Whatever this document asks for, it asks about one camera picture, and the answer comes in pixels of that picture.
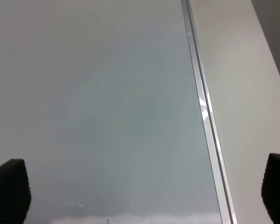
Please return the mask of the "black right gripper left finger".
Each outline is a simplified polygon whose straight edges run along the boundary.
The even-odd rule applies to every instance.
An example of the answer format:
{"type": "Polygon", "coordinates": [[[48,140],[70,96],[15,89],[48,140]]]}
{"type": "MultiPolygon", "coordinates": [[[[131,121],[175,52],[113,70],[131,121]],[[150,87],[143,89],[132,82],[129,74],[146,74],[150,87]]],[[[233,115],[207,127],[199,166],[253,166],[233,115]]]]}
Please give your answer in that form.
{"type": "Polygon", "coordinates": [[[23,159],[0,166],[0,224],[24,223],[32,196],[23,159]]]}

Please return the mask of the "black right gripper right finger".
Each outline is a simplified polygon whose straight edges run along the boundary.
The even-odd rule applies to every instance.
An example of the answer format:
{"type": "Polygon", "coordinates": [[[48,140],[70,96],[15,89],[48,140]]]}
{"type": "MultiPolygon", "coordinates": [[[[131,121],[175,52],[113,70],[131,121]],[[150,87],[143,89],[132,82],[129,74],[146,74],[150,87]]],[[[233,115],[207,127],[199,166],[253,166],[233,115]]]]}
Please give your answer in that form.
{"type": "Polygon", "coordinates": [[[261,197],[272,222],[280,224],[280,154],[268,156],[261,197]]]}

